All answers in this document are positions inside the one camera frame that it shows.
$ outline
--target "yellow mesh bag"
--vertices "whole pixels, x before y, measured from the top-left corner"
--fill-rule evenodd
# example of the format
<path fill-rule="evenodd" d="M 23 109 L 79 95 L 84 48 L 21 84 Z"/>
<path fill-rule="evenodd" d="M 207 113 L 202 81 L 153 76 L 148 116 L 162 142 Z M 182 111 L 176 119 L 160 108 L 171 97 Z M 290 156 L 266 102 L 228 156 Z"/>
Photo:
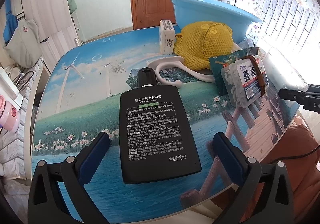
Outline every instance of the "yellow mesh bag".
<path fill-rule="evenodd" d="M 176 38 L 173 51 L 194 71 L 210 69 L 209 58 L 229 54 L 233 46 L 231 28 L 216 22 L 186 25 Z"/>

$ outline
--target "blue plastic basin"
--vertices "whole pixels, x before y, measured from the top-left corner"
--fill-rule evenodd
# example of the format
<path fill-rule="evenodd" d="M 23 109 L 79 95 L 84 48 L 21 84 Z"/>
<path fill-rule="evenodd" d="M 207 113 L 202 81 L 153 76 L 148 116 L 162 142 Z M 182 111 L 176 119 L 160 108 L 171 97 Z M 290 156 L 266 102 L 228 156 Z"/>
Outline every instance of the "blue plastic basin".
<path fill-rule="evenodd" d="M 180 28 L 199 21 L 222 22 L 232 29 L 232 39 L 235 43 L 244 40 L 250 24 L 262 23 L 253 14 L 217 0 L 171 1 L 176 22 Z"/>

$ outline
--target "black lotion bottle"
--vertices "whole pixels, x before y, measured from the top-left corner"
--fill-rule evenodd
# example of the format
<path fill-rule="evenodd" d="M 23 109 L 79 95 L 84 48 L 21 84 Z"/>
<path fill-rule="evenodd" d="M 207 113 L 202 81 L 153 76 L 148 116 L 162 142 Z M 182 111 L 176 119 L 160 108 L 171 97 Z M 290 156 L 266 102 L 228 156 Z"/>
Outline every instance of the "black lotion bottle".
<path fill-rule="evenodd" d="M 172 179 L 201 171 L 178 89 L 157 85 L 153 69 L 141 69 L 138 88 L 121 94 L 119 124 L 124 183 Z"/>

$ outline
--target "leather strap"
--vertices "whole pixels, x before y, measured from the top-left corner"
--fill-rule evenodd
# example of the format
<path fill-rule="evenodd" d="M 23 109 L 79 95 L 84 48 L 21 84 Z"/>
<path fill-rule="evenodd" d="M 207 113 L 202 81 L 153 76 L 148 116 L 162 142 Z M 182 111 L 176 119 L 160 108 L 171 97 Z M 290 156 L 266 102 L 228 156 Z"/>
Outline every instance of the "leather strap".
<path fill-rule="evenodd" d="M 257 64 L 257 61 L 255 59 L 255 57 L 253 57 L 252 55 L 247 55 L 247 56 L 243 56 L 242 59 L 250 59 L 255 71 L 256 71 L 256 74 L 257 74 L 257 78 L 258 78 L 258 83 L 259 83 L 259 86 L 260 86 L 260 90 L 261 90 L 261 97 L 266 93 L 266 87 L 265 87 L 265 83 L 264 83 L 264 78 L 263 78 L 263 75 L 259 69 L 259 66 Z"/>

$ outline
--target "soap box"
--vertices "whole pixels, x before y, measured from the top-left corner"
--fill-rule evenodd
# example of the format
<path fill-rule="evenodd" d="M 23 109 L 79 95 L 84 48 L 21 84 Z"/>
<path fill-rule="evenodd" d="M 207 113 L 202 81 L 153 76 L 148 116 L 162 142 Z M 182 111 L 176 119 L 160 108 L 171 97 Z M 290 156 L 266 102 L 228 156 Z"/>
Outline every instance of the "soap box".
<path fill-rule="evenodd" d="M 175 31 L 170 20 L 161 20 L 159 27 L 159 46 L 161 55 L 173 53 Z"/>

